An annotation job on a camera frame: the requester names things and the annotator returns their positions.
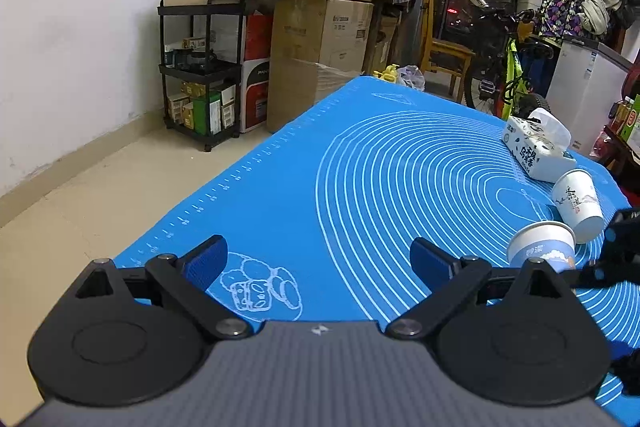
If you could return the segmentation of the paper cup orange blue print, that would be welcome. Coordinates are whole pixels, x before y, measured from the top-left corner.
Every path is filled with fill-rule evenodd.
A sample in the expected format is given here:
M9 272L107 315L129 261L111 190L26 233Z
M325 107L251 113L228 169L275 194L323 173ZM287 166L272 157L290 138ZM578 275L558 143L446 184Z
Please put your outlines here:
M511 268L521 268L529 258L546 260L560 273L575 268L574 231L560 221L540 221L522 228L506 248Z

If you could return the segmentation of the white paper cup ink print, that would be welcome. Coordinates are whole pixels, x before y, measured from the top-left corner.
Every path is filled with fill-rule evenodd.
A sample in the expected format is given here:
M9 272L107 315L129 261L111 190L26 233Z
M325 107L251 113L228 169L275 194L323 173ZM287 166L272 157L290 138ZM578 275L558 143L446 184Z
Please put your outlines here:
M604 228L604 217L590 173L582 169L567 171L552 188L552 199L577 244L589 243Z

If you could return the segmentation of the white tissue box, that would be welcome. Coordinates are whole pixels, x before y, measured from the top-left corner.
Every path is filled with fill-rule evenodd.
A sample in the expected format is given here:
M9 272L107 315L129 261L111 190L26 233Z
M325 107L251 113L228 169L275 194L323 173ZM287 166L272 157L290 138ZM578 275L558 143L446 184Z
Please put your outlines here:
M502 142L527 176L548 183L576 168L577 161L568 149L571 139L564 124L541 107L527 118L510 116L502 135Z

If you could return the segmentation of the green white carton box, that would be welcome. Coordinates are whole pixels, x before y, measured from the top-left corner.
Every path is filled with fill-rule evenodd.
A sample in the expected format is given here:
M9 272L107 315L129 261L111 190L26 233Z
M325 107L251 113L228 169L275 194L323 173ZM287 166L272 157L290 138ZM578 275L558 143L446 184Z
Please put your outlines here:
M629 113L625 120L625 124L622 129L620 129L620 139L624 142L627 142L631 132L634 131L634 127L636 127L640 112L640 94L637 94L634 98L634 103L631 104Z

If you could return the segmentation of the white chest freezer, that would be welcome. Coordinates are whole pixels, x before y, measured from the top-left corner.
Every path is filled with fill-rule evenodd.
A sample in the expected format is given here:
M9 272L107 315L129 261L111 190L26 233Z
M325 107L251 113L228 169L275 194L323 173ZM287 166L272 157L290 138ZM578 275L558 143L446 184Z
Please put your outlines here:
M588 156L611 107L622 98L632 63L603 43L564 40L546 100L551 113L570 130L570 149Z

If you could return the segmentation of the black green bicycle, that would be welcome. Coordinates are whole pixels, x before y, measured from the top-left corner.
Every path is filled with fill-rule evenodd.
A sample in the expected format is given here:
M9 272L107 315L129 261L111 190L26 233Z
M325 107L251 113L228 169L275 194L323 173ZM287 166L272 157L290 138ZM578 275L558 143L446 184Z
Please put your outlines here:
M537 62L546 65L554 57L552 45L527 29L536 20L536 11L511 13L486 0L469 2L475 9L474 57L463 77L465 104L503 120L525 118L538 107L548 110L540 82L530 75Z

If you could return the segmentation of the blue silicone baking mat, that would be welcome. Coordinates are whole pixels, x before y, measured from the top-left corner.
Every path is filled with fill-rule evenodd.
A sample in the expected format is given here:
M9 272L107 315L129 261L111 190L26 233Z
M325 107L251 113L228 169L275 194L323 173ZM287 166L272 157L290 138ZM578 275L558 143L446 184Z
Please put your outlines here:
M499 119L361 77L309 109L172 208L116 257L133 268L219 234L227 268L209 294L263 321L386 324L428 295L413 239L508 262L526 225L556 218Z

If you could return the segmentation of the colourful patterned bag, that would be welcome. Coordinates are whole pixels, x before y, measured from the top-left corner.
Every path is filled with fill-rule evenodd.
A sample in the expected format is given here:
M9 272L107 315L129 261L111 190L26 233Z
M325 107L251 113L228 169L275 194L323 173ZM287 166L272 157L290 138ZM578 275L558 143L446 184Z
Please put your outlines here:
M537 34L555 40L583 37L582 14L582 0L542 0L537 13Z

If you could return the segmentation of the wooden chair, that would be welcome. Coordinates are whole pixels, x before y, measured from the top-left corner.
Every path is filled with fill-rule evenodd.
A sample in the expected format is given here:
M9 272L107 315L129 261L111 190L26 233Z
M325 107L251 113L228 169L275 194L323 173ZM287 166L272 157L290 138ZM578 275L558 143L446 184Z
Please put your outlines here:
M437 39L434 32L434 1L421 1L421 72L443 72L450 77L448 94L461 104L466 74L475 53L463 44Z

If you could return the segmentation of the clear plastic bag on floor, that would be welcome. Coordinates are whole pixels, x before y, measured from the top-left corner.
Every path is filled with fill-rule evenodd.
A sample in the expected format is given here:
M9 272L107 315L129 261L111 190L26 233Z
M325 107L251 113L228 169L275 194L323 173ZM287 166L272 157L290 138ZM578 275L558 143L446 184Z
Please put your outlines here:
M397 83L416 91L423 91L425 78L423 72L416 65L402 66L397 69Z

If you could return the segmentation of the yellow toy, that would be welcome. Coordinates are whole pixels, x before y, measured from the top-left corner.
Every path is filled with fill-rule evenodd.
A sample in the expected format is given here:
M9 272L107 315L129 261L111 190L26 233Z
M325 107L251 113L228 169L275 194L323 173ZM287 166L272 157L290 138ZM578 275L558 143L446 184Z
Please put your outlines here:
M386 69L379 72L375 70L373 76L379 80L383 80L389 83L396 83L398 81L398 66L396 64L390 64L386 66Z

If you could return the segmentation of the black metal shelf rack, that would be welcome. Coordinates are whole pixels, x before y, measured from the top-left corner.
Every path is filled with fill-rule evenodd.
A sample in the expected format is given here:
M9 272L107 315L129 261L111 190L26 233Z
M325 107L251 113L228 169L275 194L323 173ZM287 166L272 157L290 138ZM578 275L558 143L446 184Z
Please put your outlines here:
M227 88L234 88L235 95L238 93L242 80L241 51L243 49L243 20L245 15L245 0L207 0L205 4L187 4L187 5L166 5L163 0L157 7L157 14L160 18L160 79L162 80L163 91L163 121L165 127L169 130L175 130L198 144L201 144L205 153L210 153L217 145L231 138L236 139L240 136L240 100L234 99L234 121L228 128L224 127L221 122L221 129L213 132L210 125L210 91L218 89L220 92ZM214 15L229 15L236 18L236 50L235 60L233 62L221 60L212 48L212 17ZM204 44L204 65L199 68L194 66L168 65L165 52L165 18L168 16L183 16L189 19L190 37L195 36L195 17L204 18L205 25L205 44ZM180 80L188 83L194 83L205 89L205 133L199 134L194 129L186 127L185 124L175 122L174 117L170 115L169 93L167 86L167 78Z

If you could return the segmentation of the red white appliance box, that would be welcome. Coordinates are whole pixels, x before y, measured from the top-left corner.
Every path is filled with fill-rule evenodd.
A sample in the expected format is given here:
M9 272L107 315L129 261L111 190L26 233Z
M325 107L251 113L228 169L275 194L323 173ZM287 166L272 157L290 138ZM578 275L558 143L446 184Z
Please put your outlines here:
M265 124L269 91L271 15L247 15L243 28L240 131L250 132Z

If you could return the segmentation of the large lower cardboard box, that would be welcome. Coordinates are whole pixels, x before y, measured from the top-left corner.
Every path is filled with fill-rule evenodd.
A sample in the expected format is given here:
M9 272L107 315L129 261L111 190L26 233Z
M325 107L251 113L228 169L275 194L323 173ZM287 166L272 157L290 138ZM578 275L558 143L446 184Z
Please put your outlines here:
M363 71L373 5L277 0L266 127L274 133Z

